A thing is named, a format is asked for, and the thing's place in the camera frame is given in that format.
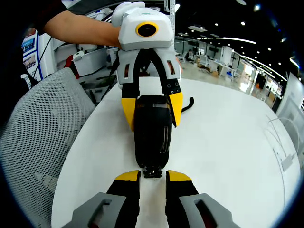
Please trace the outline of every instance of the black object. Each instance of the black object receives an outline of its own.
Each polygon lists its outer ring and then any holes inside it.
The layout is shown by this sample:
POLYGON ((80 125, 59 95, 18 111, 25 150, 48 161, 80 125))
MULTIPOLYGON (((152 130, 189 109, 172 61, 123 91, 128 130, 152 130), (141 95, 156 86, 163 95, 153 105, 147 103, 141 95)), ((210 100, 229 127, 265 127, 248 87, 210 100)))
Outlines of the black object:
POLYGON ((134 112, 135 157, 145 178, 159 178, 169 159, 172 111, 168 99, 143 95, 134 112))
POLYGON ((194 105, 194 98, 190 97, 189 105, 182 108, 181 112, 182 113, 185 112, 186 110, 190 109, 193 105, 194 105))
POLYGON ((138 28, 138 34, 142 37, 150 37, 156 33, 156 27, 154 25, 145 24, 138 28))
POLYGON ((197 195, 198 191, 192 181, 171 181, 166 171, 166 216, 170 228, 190 228, 185 209, 179 199, 182 196, 197 195))

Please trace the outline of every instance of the ceiling light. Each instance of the ceiling light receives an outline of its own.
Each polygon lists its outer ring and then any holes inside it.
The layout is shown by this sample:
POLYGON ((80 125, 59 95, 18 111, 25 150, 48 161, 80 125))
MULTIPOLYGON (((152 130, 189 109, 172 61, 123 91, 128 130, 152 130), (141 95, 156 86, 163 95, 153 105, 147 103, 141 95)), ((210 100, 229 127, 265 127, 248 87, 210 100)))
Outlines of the ceiling light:
POLYGON ((253 8, 253 11, 254 12, 257 12, 261 9, 261 6, 260 5, 255 5, 255 7, 253 8))
POLYGON ((247 42, 247 43, 251 43, 251 44, 257 44, 256 42, 251 41, 251 40, 239 39, 239 38, 231 38, 231 37, 215 37, 215 39, 231 39, 231 40, 243 41, 243 42, 247 42))
POLYGON ((290 62, 296 65, 297 68, 300 68, 299 64, 297 64, 292 58, 289 58, 290 62))
POLYGON ((237 2, 241 5, 244 5, 244 6, 246 5, 246 2, 244 0, 237 0, 237 2))
POLYGON ((252 58, 250 58, 250 57, 247 57, 247 56, 242 56, 242 57, 243 57, 243 58, 247 58, 247 59, 251 59, 251 60, 257 62, 258 64, 261 64, 262 66, 266 67, 267 69, 269 69, 269 70, 275 72, 275 73, 276 73, 277 75, 279 75, 284 81, 287 81, 286 78, 284 78, 282 75, 280 75, 278 72, 276 72, 274 69, 270 68, 269 66, 266 66, 265 64, 263 64, 263 63, 261 63, 261 62, 255 60, 255 59, 252 59, 252 58))
POLYGON ((180 8, 180 4, 175 4, 174 11, 176 12, 180 8))

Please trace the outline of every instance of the person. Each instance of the person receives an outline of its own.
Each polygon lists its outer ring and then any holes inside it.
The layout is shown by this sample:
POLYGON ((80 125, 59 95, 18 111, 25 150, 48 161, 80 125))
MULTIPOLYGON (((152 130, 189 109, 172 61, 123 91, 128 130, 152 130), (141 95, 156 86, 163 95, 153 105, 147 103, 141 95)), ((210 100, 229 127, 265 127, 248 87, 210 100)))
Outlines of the person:
POLYGON ((4 10, 1 14, 3 48, 0 61, 0 127, 8 121, 18 100, 29 90, 26 81, 20 77, 22 74, 28 74, 22 61, 21 44, 29 28, 35 28, 39 35, 47 33, 69 43, 120 47, 119 27, 75 15, 67 10, 61 0, 32 0, 31 4, 22 7, 16 7, 14 4, 14 1, 5 1, 4 7, 14 11, 11 13, 4 10), (8 23, 12 17, 16 23, 8 23))
POLYGON ((189 62, 191 61, 192 59, 189 58, 189 56, 192 56, 192 50, 189 49, 189 51, 187 52, 186 56, 185 56, 185 59, 189 62))

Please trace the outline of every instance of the wall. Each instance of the wall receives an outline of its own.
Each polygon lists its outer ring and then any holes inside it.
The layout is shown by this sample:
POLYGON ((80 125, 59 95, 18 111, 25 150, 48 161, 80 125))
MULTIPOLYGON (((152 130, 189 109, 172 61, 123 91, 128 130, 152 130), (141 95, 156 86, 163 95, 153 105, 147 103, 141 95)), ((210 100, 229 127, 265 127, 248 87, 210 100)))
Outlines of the wall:
MULTIPOLYGON (((194 48, 193 45, 190 45, 188 44, 188 42, 185 40, 184 42, 184 53, 189 51, 189 49, 192 49, 194 48)), ((182 46, 183 46, 183 40, 181 39, 175 39, 175 42, 174 42, 174 48, 176 50, 176 52, 182 54, 182 46)))
POLYGON ((206 56, 210 56, 210 58, 214 58, 214 51, 211 51, 210 48, 215 48, 215 46, 208 44, 206 56))
POLYGON ((284 106, 288 98, 291 98, 292 101, 301 108, 302 100, 304 97, 304 87, 303 84, 299 81, 299 79, 294 76, 292 73, 289 74, 289 79, 287 81, 286 90, 284 93, 284 97, 281 101, 281 104, 276 112, 276 115, 279 116, 283 111, 284 106))
POLYGON ((232 62, 232 68, 233 69, 237 69, 237 67, 238 67, 238 60, 239 60, 239 55, 237 55, 237 54, 234 54, 234 58, 235 59, 232 59, 232 57, 233 57, 233 54, 232 54, 232 56, 231 56, 231 62, 232 62))

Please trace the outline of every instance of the white table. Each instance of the white table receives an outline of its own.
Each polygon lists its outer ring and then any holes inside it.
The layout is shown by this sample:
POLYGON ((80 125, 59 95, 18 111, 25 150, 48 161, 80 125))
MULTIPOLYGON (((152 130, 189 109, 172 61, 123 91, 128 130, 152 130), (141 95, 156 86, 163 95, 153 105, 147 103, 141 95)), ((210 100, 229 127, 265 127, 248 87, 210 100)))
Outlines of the white table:
POLYGON ((217 62, 217 61, 214 61, 214 60, 209 60, 209 64, 211 65, 211 70, 212 71, 215 71, 216 70, 216 68, 217 68, 217 66, 221 66, 222 68, 221 68, 221 70, 220 70, 220 73, 219 73, 219 75, 220 76, 225 76, 226 77, 226 75, 227 75, 227 70, 229 69, 229 70, 231 70, 231 72, 232 72, 232 77, 234 76, 234 73, 235 73, 235 69, 232 69, 232 68, 230 68, 230 67, 228 67, 228 66, 226 66, 226 65, 224 65, 224 64, 222 64, 222 63, 220 63, 220 62, 217 62))
MULTIPOLYGON (((187 174, 199 193, 207 193, 232 212, 242 228, 268 228, 290 200, 300 178, 297 156, 286 172, 284 157, 267 133, 275 113, 262 101, 229 88, 183 79, 184 106, 180 126, 172 129, 170 157, 164 170, 187 174)), ((158 77, 140 78, 141 94, 162 94, 158 77)), ((73 210, 115 177, 138 170, 133 133, 121 107, 116 85, 93 111, 66 158, 52 208, 52 227, 72 218, 73 210)), ((274 122, 285 152, 295 148, 279 121, 274 122)), ((140 215, 136 227, 167 227, 165 175, 141 178, 140 215)))

